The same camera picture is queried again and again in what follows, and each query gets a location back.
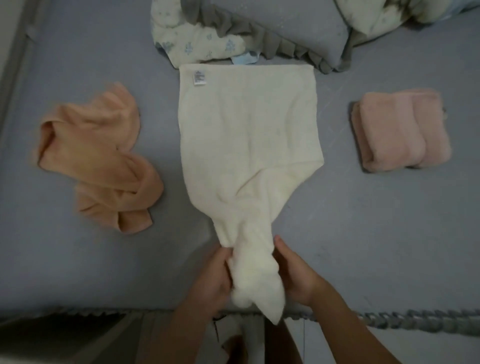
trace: forearm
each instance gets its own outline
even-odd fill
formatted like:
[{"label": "forearm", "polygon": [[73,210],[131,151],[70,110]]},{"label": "forearm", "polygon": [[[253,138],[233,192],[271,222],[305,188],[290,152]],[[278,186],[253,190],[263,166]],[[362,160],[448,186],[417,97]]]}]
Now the forearm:
[{"label": "forearm", "polygon": [[211,318],[184,301],[173,313],[167,329],[152,345],[144,364],[193,364]]},{"label": "forearm", "polygon": [[323,279],[314,295],[312,310],[337,364],[399,363]]}]

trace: white care label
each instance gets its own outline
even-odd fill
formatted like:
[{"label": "white care label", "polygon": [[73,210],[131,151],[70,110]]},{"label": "white care label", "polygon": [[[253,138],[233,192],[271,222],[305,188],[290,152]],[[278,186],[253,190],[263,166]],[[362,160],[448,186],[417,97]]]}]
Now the white care label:
[{"label": "white care label", "polygon": [[206,85],[207,81],[205,81],[205,73],[202,71],[195,71],[193,74],[193,85],[194,86],[201,86]]}]

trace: orange cloth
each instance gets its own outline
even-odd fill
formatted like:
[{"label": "orange cloth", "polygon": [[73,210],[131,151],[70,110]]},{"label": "orange cloth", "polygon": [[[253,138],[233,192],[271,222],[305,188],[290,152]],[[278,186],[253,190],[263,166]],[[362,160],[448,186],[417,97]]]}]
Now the orange cloth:
[{"label": "orange cloth", "polygon": [[432,89],[365,94],[351,115],[363,167],[379,172],[447,162],[452,149],[443,118]]},{"label": "orange cloth", "polygon": [[152,225],[147,208],[163,193],[154,167],[129,153],[139,130],[135,99],[115,83],[90,104],[59,105],[43,118],[36,163],[79,181],[80,213],[135,233]]}]

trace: gray bed sheet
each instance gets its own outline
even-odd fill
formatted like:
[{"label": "gray bed sheet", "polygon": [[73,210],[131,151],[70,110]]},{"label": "gray bed sheet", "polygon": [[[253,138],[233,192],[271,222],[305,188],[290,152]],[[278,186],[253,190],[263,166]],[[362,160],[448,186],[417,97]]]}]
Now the gray bed sheet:
[{"label": "gray bed sheet", "polygon": [[[0,311],[48,306],[173,308],[215,240],[189,202],[177,124],[179,73],[152,46],[150,0],[55,0],[0,149]],[[273,224],[359,311],[477,308],[480,302],[480,10],[402,28],[315,71],[325,165]],[[264,64],[300,63],[275,58]],[[127,236],[74,211],[74,181],[34,167],[40,118],[121,81],[142,128],[134,151],[160,172],[154,225]],[[433,87],[444,97],[448,163],[367,174],[348,122],[368,91]]]}]

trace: person's left hand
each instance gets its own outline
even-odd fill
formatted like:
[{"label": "person's left hand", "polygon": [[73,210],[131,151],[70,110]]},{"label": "person's left hand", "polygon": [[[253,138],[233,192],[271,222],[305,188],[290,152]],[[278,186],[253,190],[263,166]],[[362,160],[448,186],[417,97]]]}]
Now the person's left hand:
[{"label": "person's left hand", "polygon": [[186,303],[211,319],[220,311],[230,297],[232,281],[227,261],[232,255],[231,248],[219,247],[206,262],[200,275],[188,293]]}]

